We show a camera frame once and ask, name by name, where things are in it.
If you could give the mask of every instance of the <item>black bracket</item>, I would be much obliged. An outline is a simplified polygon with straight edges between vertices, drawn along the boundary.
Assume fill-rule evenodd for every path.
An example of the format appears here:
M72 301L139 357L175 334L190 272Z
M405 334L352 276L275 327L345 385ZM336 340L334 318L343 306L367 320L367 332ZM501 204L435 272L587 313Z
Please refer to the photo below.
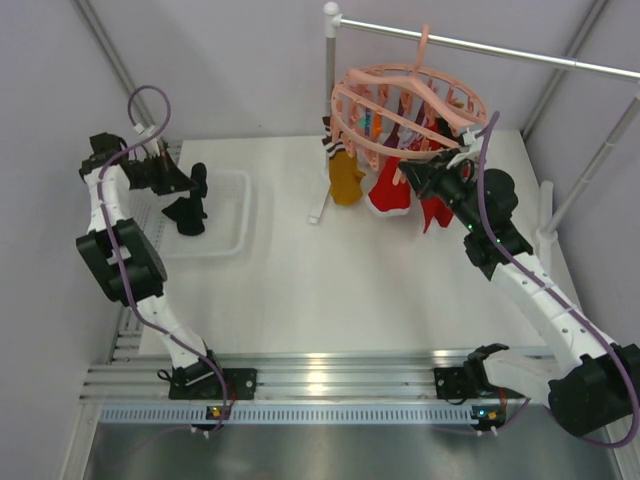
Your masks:
M507 421L507 413L500 405L477 405L471 407L471 418L478 423L471 425L476 430L487 432L492 427L500 428Z
M482 346L468 355L462 367L434 368L438 398L454 405L462 405L473 398L499 398L499 389L488 382L482 362L489 355L507 349L507 346L499 343ZM505 389L505 393L507 398L522 397L508 389Z
M258 384L258 371L255 368L222 369L211 350L207 350L207 358L222 372L229 401L255 398ZM169 382L171 400L222 400L220 380L202 360L187 368L174 368L171 374L166 370L158 370L158 378Z

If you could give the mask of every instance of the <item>pink hanger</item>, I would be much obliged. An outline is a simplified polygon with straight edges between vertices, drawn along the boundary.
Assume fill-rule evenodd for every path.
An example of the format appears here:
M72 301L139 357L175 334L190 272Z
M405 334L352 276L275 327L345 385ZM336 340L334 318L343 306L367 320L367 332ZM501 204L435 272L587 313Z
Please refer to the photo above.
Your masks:
M351 145L348 145L349 150L362 149L362 152L370 163L375 159L374 153L378 154L381 163L387 156L428 160L438 152L425 150L400 151L397 148L387 147L384 144L377 143L376 135L364 135L364 132L359 131L362 129L357 128L357 121L360 119L355 112L358 110L368 109L373 115L374 120L386 118L395 123L397 127L404 127L417 133L423 137L422 147L426 148L426 146L429 146L430 140L437 142L444 149L458 147L456 141L411 121L405 116L405 114L408 113L407 111L405 111L403 115L399 115L386 108L385 104L388 103L390 87L392 86L398 87L401 90L400 101L403 109L406 108L406 110L410 110L412 108L415 103L413 101L414 95L418 96L424 102L425 126L432 126L437 116L442 117L451 126L453 132L472 125L486 124L487 118L484 102L470 87L450 75L421 66L428 43L429 27L425 26L422 33L415 64L381 64L363 69L352 68L347 72L347 75L338 82L333 90L331 106L333 112L332 123L335 125L332 126L341 131L341 137L345 140L349 137L352 142ZM450 91L445 101L438 96L437 87L433 86L434 79L448 84ZM373 98L370 91L367 92L367 87L371 85L377 85L376 98ZM456 107L455 105L447 104L447 101L454 101L454 87L468 96L466 105ZM343 112L344 106L348 106L346 112Z

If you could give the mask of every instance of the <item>hanging sock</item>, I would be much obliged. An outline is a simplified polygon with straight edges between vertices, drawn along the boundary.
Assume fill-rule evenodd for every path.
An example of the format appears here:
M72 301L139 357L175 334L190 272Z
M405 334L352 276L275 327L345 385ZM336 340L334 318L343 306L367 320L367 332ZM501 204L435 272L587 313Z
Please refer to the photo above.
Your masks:
M406 215L411 205L411 186L409 182L393 184L393 177L400 162L398 157L389 157L380 172L378 182L365 198L369 208L380 217Z
M420 200L420 205L422 205L422 213L424 214L424 230L422 233L427 233L434 217L442 228L447 228L451 223L453 212L438 197Z
M353 205L362 198L360 182L366 174L358 168L357 156L349 156L341 141L332 141L330 118L322 117L322 122L325 130L322 145L329 158L329 193L337 205Z

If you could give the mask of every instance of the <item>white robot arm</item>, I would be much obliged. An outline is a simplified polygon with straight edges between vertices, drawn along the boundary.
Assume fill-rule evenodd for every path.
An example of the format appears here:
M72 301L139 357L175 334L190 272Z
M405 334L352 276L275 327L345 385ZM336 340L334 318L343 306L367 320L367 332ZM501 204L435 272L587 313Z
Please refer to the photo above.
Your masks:
M143 138L149 136L148 129L139 133ZM170 382L169 398L224 398L226 383L237 382L237 398L252 399L256 370L227 368L225 384L221 385L222 368L203 339L176 318L165 292L164 264L129 213L132 189L151 188L157 195L165 195L198 190L202 185L177 168L166 148L147 144L150 156L130 161L117 156L123 143L107 133L91 137L94 154L80 169L91 197L88 232L76 239L80 255L105 295L131 307L140 321L160 336L171 356L172 374L158 372ZM118 161L107 165L112 158Z
M549 407L558 423L575 436L629 415L636 400L630 393L640 390L640 349L634 344L618 346L544 272L511 222L518 198L513 179L502 170L484 172L483 219L476 164L468 159L472 150L478 151L461 147L429 162L409 160L398 167L418 198L439 197L465 225L469 260L516 303L549 346L556 364L523 357L504 345L480 347L464 364L463 381L469 387L465 390L480 395L498 388L518 392Z

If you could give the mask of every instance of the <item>metal floor panel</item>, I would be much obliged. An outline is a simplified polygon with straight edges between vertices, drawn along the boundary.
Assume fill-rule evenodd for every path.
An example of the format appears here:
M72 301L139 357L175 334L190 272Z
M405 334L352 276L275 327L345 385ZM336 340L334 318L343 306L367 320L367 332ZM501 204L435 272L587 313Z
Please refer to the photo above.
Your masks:
M459 435L428 425L236 425L209 440L188 429L158 436L162 432L167 426L98 425L84 478L620 479L611 452L559 432L536 407L497 438ZM136 449L143 443L144 448Z

